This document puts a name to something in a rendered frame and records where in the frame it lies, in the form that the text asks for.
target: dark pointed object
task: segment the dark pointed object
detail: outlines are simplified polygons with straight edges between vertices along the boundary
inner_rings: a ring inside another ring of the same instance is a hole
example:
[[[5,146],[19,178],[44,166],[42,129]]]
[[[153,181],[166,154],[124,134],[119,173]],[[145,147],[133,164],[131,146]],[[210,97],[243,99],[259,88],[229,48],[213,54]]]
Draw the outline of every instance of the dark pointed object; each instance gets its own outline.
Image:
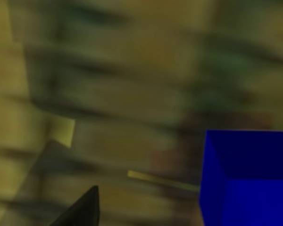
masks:
[[[99,220],[99,188],[94,186],[50,226],[98,226]]]

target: blue box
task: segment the blue box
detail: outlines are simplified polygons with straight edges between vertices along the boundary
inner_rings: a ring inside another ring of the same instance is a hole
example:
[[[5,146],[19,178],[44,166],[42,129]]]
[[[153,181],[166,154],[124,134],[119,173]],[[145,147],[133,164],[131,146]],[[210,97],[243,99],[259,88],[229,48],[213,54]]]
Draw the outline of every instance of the blue box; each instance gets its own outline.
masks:
[[[283,132],[208,130],[200,208],[205,226],[283,226]]]

